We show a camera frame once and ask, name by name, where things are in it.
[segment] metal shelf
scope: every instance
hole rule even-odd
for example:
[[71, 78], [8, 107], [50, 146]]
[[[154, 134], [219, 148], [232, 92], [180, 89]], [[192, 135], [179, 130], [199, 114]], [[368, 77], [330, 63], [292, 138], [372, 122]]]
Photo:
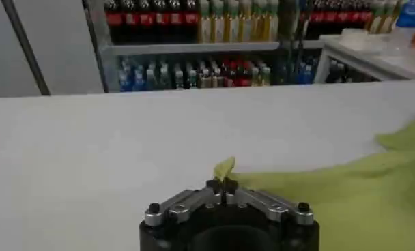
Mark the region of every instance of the metal shelf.
[[[304, 49], [321, 49], [323, 48], [324, 42], [322, 40], [303, 40], [303, 48]], [[298, 48], [298, 41], [293, 42], [293, 49]], [[291, 42], [285, 41], [282, 43], [282, 48], [290, 49]]]
[[231, 51], [276, 50], [279, 42], [243, 42], [212, 44], [152, 44], [103, 46], [103, 52], [112, 55], [151, 55], [169, 53], [214, 53]]

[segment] refrigerator shelf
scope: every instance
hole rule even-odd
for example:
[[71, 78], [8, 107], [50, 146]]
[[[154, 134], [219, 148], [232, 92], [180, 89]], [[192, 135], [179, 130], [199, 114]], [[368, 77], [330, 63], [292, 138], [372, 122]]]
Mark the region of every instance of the refrigerator shelf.
[[276, 50], [279, 42], [242, 42], [209, 44], [152, 44], [104, 46], [103, 52], [112, 55], [152, 55], [170, 53], [215, 53]]

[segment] plastic bottle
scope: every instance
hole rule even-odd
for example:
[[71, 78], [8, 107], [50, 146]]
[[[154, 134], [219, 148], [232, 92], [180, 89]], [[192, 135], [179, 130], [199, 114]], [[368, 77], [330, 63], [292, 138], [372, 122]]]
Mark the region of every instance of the plastic bottle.
[[171, 88], [171, 79], [168, 74], [168, 69], [165, 67], [160, 69], [159, 88], [161, 90], [167, 90]]
[[182, 42], [184, 40], [184, 17], [182, 12], [182, 5], [180, 0], [169, 0], [168, 3], [171, 14], [170, 14], [170, 42]]
[[277, 41], [278, 33], [278, 0], [270, 0], [270, 12], [266, 18], [266, 24], [263, 39], [265, 41]]
[[261, 34], [260, 25], [261, 25], [261, 22], [263, 22], [261, 2], [262, 0], [255, 0], [253, 4], [253, 13], [251, 15], [251, 40], [252, 41], [259, 41], [259, 36]]
[[303, 83], [307, 85], [312, 84], [312, 66], [311, 65], [306, 65], [304, 67]]
[[136, 72], [134, 75], [133, 91], [145, 91], [145, 81], [140, 72]]
[[236, 76], [237, 76], [237, 70], [236, 70], [236, 63], [231, 62], [229, 67], [229, 73], [227, 76], [227, 87], [236, 87]]
[[183, 81], [183, 71], [176, 70], [175, 71], [175, 88], [177, 90], [183, 90], [184, 89], [184, 81]]
[[121, 13], [121, 5], [117, 0], [106, 0], [104, 2], [104, 12], [106, 14], [107, 25], [112, 42], [115, 44], [124, 41], [123, 16]]
[[259, 69], [257, 67], [251, 68], [251, 86], [260, 86]]
[[195, 0], [184, 0], [184, 7], [185, 42], [195, 42], [200, 19], [197, 4]]
[[156, 20], [156, 41], [168, 42], [170, 32], [170, 14], [165, 0], [154, 0], [155, 20]]
[[152, 4], [149, 0], [139, 1], [139, 28], [137, 41], [143, 43], [151, 43], [156, 40], [156, 34], [154, 33], [154, 13], [152, 12]]
[[261, 77], [261, 85], [262, 86], [270, 86], [271, 85], [270, 73], [271, 73], [271, 69], [269, 67], [266, 66], [262, 69], [262, 77]]
[[151, 68], [147, 70], [147, 89], [152, 91], [158, 90], [158, 83], [154, 76], [154, 70]]
[[215, 68], [214, 70], [214, 74], [216, 76], [216, 78], [218, 79], [218, 87], [224, 87], [224, 76], [221, 74], [221, 69], [220, 68]]
[[415, 0], [401, 7], [399, 19], [390, 34], [386, 53], [399, 54], [409, 48], [415, 34]]
[[195, 70], [189, 71], [189, 89], [196, 89], [197, 88], [197, 73]]
[[382, 19], [381, 25], [379, 27], [379, 33], [390, 33], [392, 22], [394, 21], [393, 16], [394, 12], [396, 12], [397, 0], [390, 0], [387, 3], [386, 11], [384, 17]]
[[238, 1], [231, 0], [229, 1], [229, 12], [226, 17], [225, 24], [225, 39], [224, 42], [239, 42], [238, 40], [238, 28], [239, 28], [239, 18], [238, 18]]
[[249, 0], [242, 0], [241, 6], [238, 40], [240, 42], [249, 42], [252, 31], [251, 3]]
[[207, 0], [200, 0], [200, 22], [199, 22], [199, 42], [210, 42], [211, 34], [211, 20], [209, 15], [209, 2]]
[[261, 17], [259, 19], [259, 22], [257, 23], [257, 41], [264, 41], [266, 39], [266, 31], [268, 28], [266, 28], [267, 19], [269, 17], [269, 9], [267, 0], [258, 0], [259, 7], [261, 9]]
[[139, 26], [139, 13], [134, 0], [121, 1], [121, 9], [126, 23], [124, 32], [124, 42], [136, 42], [137, 27]]
[[125, 70], [119, 71], [118, 78], [119, 78], [119, 91], [120, 92], [132, 91], [133, 82], [130, 81], [130, 76]]
[[242, 87], [249, 87], [251, 86], [251, 67], [249, 62], [244, 62], [242, 67], [242, 71], [240, 72], [240, 84], [239, 86]]
[[224, 41], [224, 3], [219, 0], [213, 1], [214, 11], [212, 13], [212, 29], [211, 29], [211, 42], [221, 43]]
[[384, 18], [386, 3], [382, 0], [377, 0], [375, 2], [375, 11], [370, 22], [369, 32], [371, 34], [376, 34], [379, 32], [380, 24]]
[[209, 69], [204, 68], [203, 74], [201, 75], [201, 88], [211, 88], [212, 80], [209, 75]]

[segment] juice bottle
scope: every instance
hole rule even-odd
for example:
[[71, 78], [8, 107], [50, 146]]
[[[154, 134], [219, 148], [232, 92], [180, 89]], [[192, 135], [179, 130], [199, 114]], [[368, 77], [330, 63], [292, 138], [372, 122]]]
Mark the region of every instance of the juice bottle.
[[211, 20], [209, 16], [209, 2], [207, 0], [200, 0], [200, 22], [199, 22], [199, 42], [210, 42], [211, 34]]
[[231, 42], [231, 43], [239, 42], [238, 40], [238, 26], [239, 26], [238, 5], [239, 5], [238, 1], [235, 1], [235, 0], [230, 0], [229, 2], [229, 7], [228, 7], [229, 12], [226, 17], [224, 42]]
[[253, 67], [251, 69], [251, 86], [256, 87], [259, 86], [259, 69], [257, 67]]
[[394, 18], [395, 13], [399, 15], [399, 12], [400, 12], [400, 7], [397, 7], [400, 2], [401, 1], [397, 1], [397, 0], [390, 1], [390, 3], [388, 4], [389, 6], [386, 9], [384, 19], [382, 19], [382, 25], [380, 27], [379, 33], [390, 33], [391, 32], [392, 24], [395, 21], [395, 18]]
[[270, 1], [270, 14], [266, 18], [264, 40], [265, 41], [277, 41], [278, 34], [278, 0]]
[[238, 27], [238, 41], [249, 42], [251, 40], [252, 20], [250, 0], [241, 1], [240, 24]]
[[262, 77], [261, 77], [261, 85], [262, 86], [270, 86], [270, 73], [271, 69], [269, 67], [262, 68]]
[[385, 14], [385, 7], [386, 7], [386, 4], [384, 1], [375, 2], [375, 11], [373, 13], [373, 17], [371, 18], [370, 25], [369, 25], [370, 33], [377, 33], [379, 31], [381, 20]]
[[267, 0], [258, 0], [259, 2], [259, 9], [260, 9], [260, 17], [257, 23], [257, 39], [256, 41], [264, 41], [264, 32], [266, 30], [265, 24], [268, 18], [267, 15]]
[[214, 6], [214, 11], [212, 13], [211, 42], [221, 43], [224, 41], [224, 3], [219, 0], [211, 1], [213, 1]]
[[253, 13], [251, 15], [251, 40], [259, 41], [259, 34], [261, 33], [260, 23], [262, 19], [261, 0], [255, 0], [253, 4]]

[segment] screw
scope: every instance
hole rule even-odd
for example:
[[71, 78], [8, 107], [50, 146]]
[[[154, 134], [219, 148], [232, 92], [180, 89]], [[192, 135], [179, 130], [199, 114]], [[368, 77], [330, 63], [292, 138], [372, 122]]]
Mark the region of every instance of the screw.
[[148, 211], [150, 213], [159, 213], [160, 211], [160, 205], [159, 203], [152, 203], [148, 206]]
[[307, 212], [309, 212], [309, 204], [308, 203], [300, 202], [300, 203], [298, 203], [297, 208], [298, 208], [298, 211], [300, 213], [307, 213]]

